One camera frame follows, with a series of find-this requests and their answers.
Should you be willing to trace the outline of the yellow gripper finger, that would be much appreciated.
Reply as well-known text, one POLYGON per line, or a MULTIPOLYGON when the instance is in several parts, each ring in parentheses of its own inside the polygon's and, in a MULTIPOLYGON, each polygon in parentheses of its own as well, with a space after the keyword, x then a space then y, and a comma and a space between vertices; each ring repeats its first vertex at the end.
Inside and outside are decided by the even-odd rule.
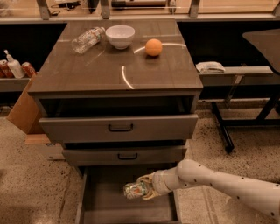
POLYGON ((151 184, 151 183, 152 183, 152 180, 153 180, 153 173, 151 173, 151 174, 146 174, 146 175, 143 175, 143 176, 139 177, 139 178, 136 180, 136 182, 137 182, 137 183, 144 182, 144 183, 151 184))
POLYGON ((143 196, 144 200, 151 200, 159 196, 159 193, 154 190, 149 190, 146 195, 143 196))

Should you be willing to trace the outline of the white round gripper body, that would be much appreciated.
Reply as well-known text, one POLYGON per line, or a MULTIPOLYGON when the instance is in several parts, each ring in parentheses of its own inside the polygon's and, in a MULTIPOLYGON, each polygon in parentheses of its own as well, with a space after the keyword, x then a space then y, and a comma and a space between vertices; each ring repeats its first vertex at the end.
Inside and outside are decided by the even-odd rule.
POLYGON ((159 195, 165 195, 174 190, 180 189, 183 182, 180 180, 177 169, 155 171, 152 175, 153 189, 159 195))

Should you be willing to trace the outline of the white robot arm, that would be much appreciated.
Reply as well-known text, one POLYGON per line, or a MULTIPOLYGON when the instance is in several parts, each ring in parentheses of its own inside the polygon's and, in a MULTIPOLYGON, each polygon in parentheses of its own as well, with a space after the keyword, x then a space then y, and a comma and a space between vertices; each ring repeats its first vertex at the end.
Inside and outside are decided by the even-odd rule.
POLYGON ((178 189, 211 186, 279 221, 280 185, 214 171, 191 159, 180 161, 174 168, 144 175, 136 182, 140 186, 140 189, 136 190, 136 195, 145 200, 178 189))

